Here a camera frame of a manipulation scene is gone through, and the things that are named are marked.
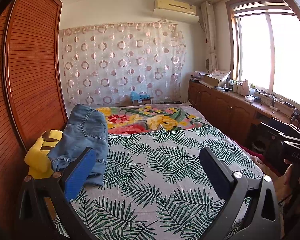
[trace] person's hand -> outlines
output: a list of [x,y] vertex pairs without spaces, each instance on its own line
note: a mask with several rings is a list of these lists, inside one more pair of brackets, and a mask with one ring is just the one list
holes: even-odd
[[282,199],[286,198],[291,194],[291,187],[290,187],[290,179],[292,174],[292,162],[284,159],[284,163],[290,164],[287,168],[286,172],[284,173],[284,184],[283,184],[283,192],[282,192]]

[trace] window pane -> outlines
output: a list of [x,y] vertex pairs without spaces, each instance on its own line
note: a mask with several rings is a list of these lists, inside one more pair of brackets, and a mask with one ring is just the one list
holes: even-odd
[[265,15],[241,17],[242,80],[269,89],[271,50]]
[[291,15],[270,18],[275,51],[273,92],[300,104],[300,22]]

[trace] yellow plush toy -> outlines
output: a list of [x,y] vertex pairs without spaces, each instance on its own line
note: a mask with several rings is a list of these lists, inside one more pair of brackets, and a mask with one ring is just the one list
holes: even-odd
[[61,138],[62,131],[47,130],[29,149],[25,162],[29,165],[28,174],[34,179],[44,179],[52,175],[53,170],[47,155]]

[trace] blue pad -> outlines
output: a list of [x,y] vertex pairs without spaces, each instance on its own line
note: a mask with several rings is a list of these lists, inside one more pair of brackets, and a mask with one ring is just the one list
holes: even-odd
[[64,182],[64,196],[67,201],[77,197],[80,189],[87,180],[90,171],[95,165],[96,160],[96,152],[94,149],[90,148],[70,173],[69,177]]

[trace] white curtain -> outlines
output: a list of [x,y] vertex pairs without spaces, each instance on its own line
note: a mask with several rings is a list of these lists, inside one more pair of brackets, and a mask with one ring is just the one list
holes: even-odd
[[201,4],[201,12],[203,18],[203,28],[208,42],[209,73],[211,73],[218,68],[216,56],[216,22],[214,18],[213,5],[207,1],[203,2]]
[[180,100],[186,45],[176,24],[120,23],[60,32],[70,106],[120,105],[131,91],[157,101]]

